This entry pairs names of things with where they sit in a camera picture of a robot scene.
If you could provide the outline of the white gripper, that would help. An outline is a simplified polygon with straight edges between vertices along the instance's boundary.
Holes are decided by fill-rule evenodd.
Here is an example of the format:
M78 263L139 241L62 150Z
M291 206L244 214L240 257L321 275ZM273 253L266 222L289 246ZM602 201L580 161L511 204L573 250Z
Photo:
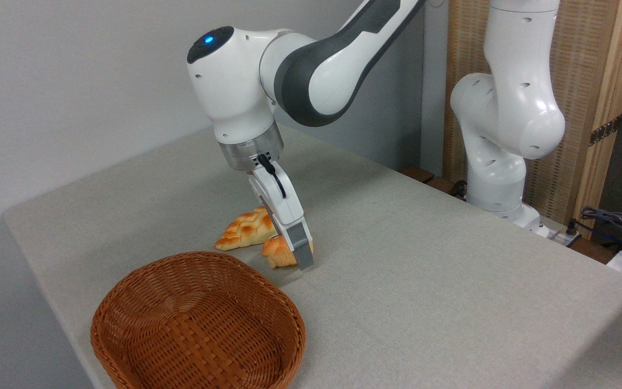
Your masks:
M305 270L314 265L310 246L313 239L289 176L281 165L274 164L273 168L274 174L270 174L262 166L248 171L248 179L259 201L266 206L275 227L282 229L281 233L296 259L298 268Z

